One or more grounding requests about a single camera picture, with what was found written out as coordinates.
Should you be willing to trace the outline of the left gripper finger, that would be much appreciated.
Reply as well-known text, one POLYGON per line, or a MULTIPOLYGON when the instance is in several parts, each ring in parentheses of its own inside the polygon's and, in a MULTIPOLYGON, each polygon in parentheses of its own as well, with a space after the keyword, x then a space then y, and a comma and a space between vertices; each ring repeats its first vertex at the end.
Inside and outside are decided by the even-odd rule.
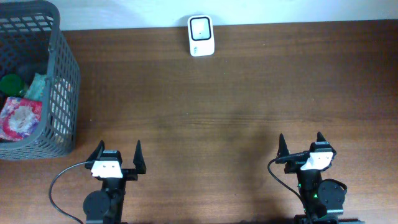
POLYGON ((96 149, 88 157, 89 161, 97 161, 104 151, 104 141, 101 140, 96 149))
POLYGON ((134 152, 133 164, 137 174, 146 174, 146 163, 142 154, 141 141, 138 140, 134 152))

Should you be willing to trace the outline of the red purple pad package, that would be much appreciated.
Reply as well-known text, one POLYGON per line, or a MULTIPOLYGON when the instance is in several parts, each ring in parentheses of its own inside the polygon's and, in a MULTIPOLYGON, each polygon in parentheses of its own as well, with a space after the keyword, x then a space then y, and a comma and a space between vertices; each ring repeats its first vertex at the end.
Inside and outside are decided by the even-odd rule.
POLYGON ((1 139, 20 141, 29 137, 41 120, 42 102, 8 97, 1 110, 1 139))

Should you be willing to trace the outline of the mint green wipes packet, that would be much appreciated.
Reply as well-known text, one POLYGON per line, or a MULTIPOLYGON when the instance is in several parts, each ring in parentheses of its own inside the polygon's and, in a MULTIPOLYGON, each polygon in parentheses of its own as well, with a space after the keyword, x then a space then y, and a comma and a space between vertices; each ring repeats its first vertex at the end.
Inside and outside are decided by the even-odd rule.
POLYGON ((44 90, 46 81, 48 80, 47 74, 35 73, 34 79, 27 89, 24 98, 33 101, 42 101, 44 97, 44 90))

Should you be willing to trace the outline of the green lid glass jar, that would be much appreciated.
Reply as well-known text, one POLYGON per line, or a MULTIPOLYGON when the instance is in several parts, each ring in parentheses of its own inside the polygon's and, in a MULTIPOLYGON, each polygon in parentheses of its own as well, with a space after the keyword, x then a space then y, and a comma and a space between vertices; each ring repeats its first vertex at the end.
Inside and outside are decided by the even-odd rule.
POLYGON ((23 97, 29 86, 16 74, 8 74, 1 78, 1 91, 7 96, 23 97))

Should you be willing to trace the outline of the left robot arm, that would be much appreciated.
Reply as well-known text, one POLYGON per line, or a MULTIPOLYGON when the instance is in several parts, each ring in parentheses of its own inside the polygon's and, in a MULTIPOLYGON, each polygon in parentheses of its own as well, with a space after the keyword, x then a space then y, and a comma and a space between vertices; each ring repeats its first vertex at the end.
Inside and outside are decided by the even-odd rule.
POLYGON ((90 193, 83 202, 87 223, 121 223, 126 183, 137 181, 139 175, 146 174, 147 168, 142 155, 141 142, 134 151, 134 168, 123 168, 119 151, 105 149, 104 141, 87 158, 85 168, 91 175, 102 181, 100 190, 90 193))

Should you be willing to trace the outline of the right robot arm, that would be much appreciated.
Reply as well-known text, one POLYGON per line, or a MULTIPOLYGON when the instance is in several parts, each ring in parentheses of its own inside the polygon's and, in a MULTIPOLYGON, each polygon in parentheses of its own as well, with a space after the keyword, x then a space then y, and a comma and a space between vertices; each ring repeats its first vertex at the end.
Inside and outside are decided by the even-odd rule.
POLYGON ((335 149, 322 133, 317 133, 316 141, 311 143, 308 150, 294 154, 289 152, 284 135, 279 135, 277 155, 269 162, 267 169, 270 175, 293 192, 303 205, 304 214, 295 215, 294 223, 362 223, 357 218, 339 218, 344 213, 347 185, 335 179, 322 178, 322 172, 331 167, 335 156, 335 149), (276 177, 271 171, 273 163, 285 165, 285 174, 297 176, 297 191, 276 177))

